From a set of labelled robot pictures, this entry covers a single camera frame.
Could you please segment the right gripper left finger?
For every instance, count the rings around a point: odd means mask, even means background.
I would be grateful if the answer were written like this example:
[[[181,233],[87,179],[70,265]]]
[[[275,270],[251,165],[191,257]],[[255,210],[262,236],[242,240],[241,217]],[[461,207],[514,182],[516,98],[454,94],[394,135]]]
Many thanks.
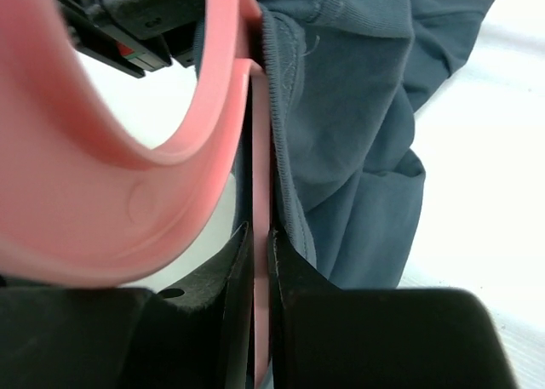
[[[252,231],[160,292],[1,280],[4,388],[242,388]]]

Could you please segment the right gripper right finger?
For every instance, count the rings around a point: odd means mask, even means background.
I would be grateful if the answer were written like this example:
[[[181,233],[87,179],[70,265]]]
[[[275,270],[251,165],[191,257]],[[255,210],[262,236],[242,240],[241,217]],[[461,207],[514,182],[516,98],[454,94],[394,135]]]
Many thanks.
[[[268,239],[277,388],[513,388],[489,313],[460,289],[343,290]]]

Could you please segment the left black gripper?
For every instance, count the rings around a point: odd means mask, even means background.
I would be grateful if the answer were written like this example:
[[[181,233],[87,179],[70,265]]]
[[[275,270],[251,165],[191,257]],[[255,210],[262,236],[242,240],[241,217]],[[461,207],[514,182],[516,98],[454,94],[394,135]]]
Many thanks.
[[[56,0],[77,51],[131,77],[194,64],[200,0]]]

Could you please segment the pink plastic hanger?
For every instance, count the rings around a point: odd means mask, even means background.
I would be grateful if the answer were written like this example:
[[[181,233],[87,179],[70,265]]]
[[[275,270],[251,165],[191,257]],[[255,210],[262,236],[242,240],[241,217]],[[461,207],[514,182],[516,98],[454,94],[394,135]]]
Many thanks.
[[[148,276],[202,231],[252,111],[254,381],[269,364],[271,118],[252,47],[256,0],[206,0],[198,85],[180,127],[149,149],[78,65],[53,0],[1,0],[1,267],[96,288]]]

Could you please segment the dark teal t shirt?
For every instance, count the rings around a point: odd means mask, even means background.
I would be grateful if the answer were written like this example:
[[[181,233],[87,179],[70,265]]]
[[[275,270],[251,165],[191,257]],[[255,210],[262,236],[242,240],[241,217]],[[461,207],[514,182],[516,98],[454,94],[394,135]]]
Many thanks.
[[[426,177],[415,114],[494,0],[260,0],[280,220],[343,289],[393,289]]]

